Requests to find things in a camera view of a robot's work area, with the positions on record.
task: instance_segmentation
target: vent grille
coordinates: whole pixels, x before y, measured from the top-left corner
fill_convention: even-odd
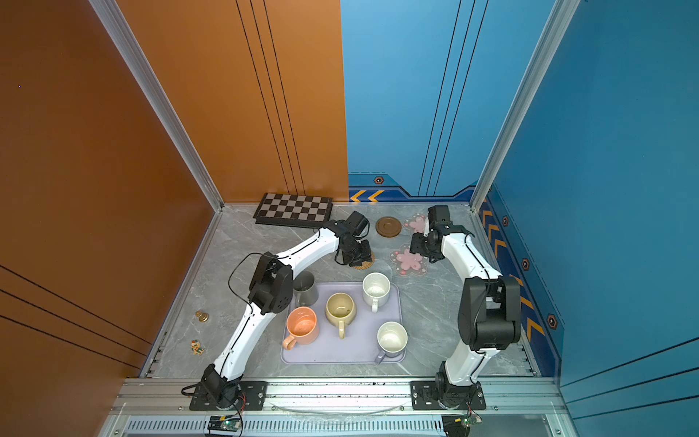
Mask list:
[[[170,431],[173,435],[202,435],[207,425],[208,416],[131,416],[126,433],[148,435]]]
[[[441,416],[396,416],[375,419],[371,416],[325,418],[304,415],[285,417],[279,415],[255,415],[244,417],[244,434],[248,437],[281,435],[333,435],[356,434],[358,436],[389,435],[424,436],[444,435]],[[207,433],[209,416],[131,416],[125,429],[128,436],[201,436]]]
[[[369,417],[348,417],[346,420],[322,419],[307,416],[303,419],[284,417],[252,417],[245,420],[244,434],[248,436],[265,436],[275,434],[333,434],[353,433],[424,435],[426,432],[442,431],[439,416],[397,417],[373,420]]]

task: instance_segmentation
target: chessboard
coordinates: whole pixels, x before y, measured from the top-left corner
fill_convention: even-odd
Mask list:
[[[320,228],[330,220],[332,209],[330,197],[265,193],[253,218],[258,224]]]

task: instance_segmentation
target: white mug with purple handle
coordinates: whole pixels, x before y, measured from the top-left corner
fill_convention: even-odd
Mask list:
[[[408,333],[398,322],[386,322],[376,333],[376,340],[379,342],[379,355],[374,362],[379,364],[384,358],[394,358],[401,354],[408,344]]]

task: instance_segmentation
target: yellow chevron arrow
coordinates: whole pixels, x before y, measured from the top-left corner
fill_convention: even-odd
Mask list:
[[[372,194],[371,196],[369,196],[369,200],[371,200],[371,201],[374,202],[374,203],[379,203],[379,201],[376,200],[376,197],[377,197],[379,194],[383,193],[383,192],[384,192],[384,190],[383,190],[383,189],[380,189],[380,190],[377,191],[376,193],[374,193],[374,194]]]
[[[492,241],[492,240],[493,240],[493,239],[491,238],[492,235],[493,235],[493,231],[499,231],[499,230],[500,230],[500,228],[498,228],[496,225],[494,225],[494,224],[489,224],[489,225],[488,225],[488,241]]]
[[[529,308],[534,309],[534,305],[531,304],[531,302],[528,299],[525,299],[523,296],[519,297],[519,300],[524,304],[527,305]]]
[[[483,211],[483,227],[485,228],[485,216],[490,215],[492,216],[493,213],[491,211]]]
[[[495,258],[498,257],[498,246],[503,246],[504,248],[507,247],[504,241],[498,240],[497,238],[495,239]]]
[[[522,280],[521,280],[521,279],[519,279],[517,276],[515,276],[515,275],[513,275],[513,274],[510,274],[510,276],[512,276],[514,279],[517,280],[517,282],[519,282],[519,286],[520,286],[520,287],[524,287],[524,284],[522,283]]]
[[[541,335],[543,335],[543,336],[546,335],[546,334],[544,334],[544,329],[543,329],[541,326],[539,326],[539,324],[538,324],[537,322],[534,322],[532,319],[530,319],[530,318],[527,317],[527,320],[526,320],[526,337],[527,337],[528,340],[531,341],[531,329],[532,329],[532,328],[534,328],[534,329],[536,329],[537,331],[539,331],[539,332],[541,333]]]
[[[366,192],[365,189],[360,189],[358,192],[356,192],[356,194],[354,196],[350,197],[350,199],[357,202],[357,203],[361,203],[361,201],[358,199],[358,197],[361,196],[362,194],[364,194],[365,192]]]

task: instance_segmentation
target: black mounting plate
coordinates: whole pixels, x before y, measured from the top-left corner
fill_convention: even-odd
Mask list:
[[[238,391],[242,396],[245,394],[245,411],[260,411],[264,405],[264,397],[267,392],[267,381],[240,381]],[[243,401],[236,399],[236,402],[226,411],[235,412],[243,408]],[[217,410],[216,403],[212,401],[206,389],[201,383],[194,388],[192,401],[189,403],[191,411],[211,411]]]
[[[411,381],[410,395],[412,396],[412,408],[414,410],[485,410],[485,397],[481,384],[477,383],[469,387],[463,387],[466,393],[462,394],[464,400],[456,408],[444,408],[438,400],[437,383],[435,381]]]

